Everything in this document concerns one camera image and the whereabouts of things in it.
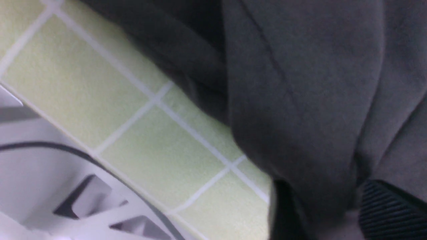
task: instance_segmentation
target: ribbed black rubber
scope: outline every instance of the ribbed black rubber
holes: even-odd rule
[[[385,182],[368,181],[359,224],[367,240],[427,240],[427,203]]]

